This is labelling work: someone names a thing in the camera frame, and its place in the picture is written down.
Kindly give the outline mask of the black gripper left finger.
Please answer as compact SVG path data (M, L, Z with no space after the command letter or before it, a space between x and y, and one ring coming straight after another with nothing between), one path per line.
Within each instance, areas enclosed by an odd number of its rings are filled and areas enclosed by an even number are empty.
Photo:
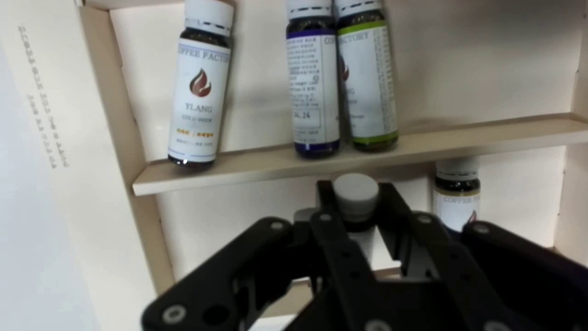
M142 314L142 331L248 331L294 281L311 301L287 331L364 331L379 281L338 213L335 180L292 220L263 216L217 249Z

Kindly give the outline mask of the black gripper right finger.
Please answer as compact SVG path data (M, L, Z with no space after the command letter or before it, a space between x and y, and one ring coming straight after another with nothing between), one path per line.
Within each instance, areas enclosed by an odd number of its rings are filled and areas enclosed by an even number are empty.
M393 183L375 222L408 279L443 288L452 331L588 331L588 268L570 257L487 220L450 229Z

